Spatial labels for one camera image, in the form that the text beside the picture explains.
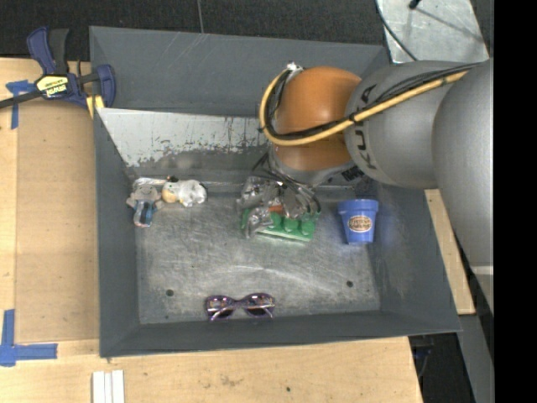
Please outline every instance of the blue cup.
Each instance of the blue cup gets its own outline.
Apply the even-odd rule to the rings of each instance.
[[[341,215],[347,243],[371,243],[375,233],[378,201],[366,198],[341,201],[337,205]]]

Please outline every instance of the cup label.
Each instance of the cup label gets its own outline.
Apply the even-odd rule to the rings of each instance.
[[[365,233],[371,230],[373,221],[365,215],[356,215],[355,217],[349,218],[347,225],[352,232]]]

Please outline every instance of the white plastic piece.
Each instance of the white plastic piece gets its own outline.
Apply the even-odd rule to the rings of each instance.
[[[91,376],[92,403],[125,403],[125,383],[122,370],[93,372]]]

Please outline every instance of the yellow clamp label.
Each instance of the yellow clamp label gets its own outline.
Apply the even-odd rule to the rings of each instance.
[[[46,76],[39,80],[35,86],[41,92],[44,92],[47,97],[52,97],[59,92],[67,91],[69,79],[65,76]]]

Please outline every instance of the yellow cable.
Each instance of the yellow cable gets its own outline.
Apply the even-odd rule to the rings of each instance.
[[[444,76],[441,79],[437,79],[435,81],[427,82],[424,85],[417,86],[416,88],[408,90],[407,92],[404,92],[403,94],[399,94],[396,97],[390,98],[389,100],[386,100],[385,102],[382,102],[378,104],[377,106],[371,107],[370,109],[366,111],[356,113],[352,116],[352,120],[343,121],[337,124],[336,126],[332,128],[328,128],[327,130],[324,130],[320,133],[312,134],[311,136],[307,136],[307,137],[300,138],[300,139],[279,139],[277,137],[274,137],[267,129],[267,122],[265,121],[265,107],[267,106],[267,101],[269,100],[269,96],[272,93],[274,85],[276,85],[276,82],[278,82],[279,78],[285,72],[286,71],[282,71],[278,76],[276,76],[273,79],[272,82],[270,82],[270,84],[267,87],[267,90],[263,94],[263,98],[261,100],[261,106],[259,107],[259,122],[263,129],[263,133],[265,134],[267,139],[270,140],[273,144],[278,144],[281,146],[298,146],[302,144],[310,144],[312,142],[316,142],[317,140],[325,139],[329,136],[332,136],[335,133],[341,132],[345,128],[353,125],[354,123],[359,123],[360,121],[363,121],[364,119],[369,118],[376,113],[380,113],[386,109],[389,109],[390,107],[395,106],[396,104],[405,102],[406,100],[409,100],[412,97],[418,96],[419,94],[423,94],[424,92],[428,92],[430,90],[434,90],[435,88],[438,88],[439,86],[444,86],[446,84],[456,82],[459,79],[461,79],[468,71],[461,71],[453,75]]]

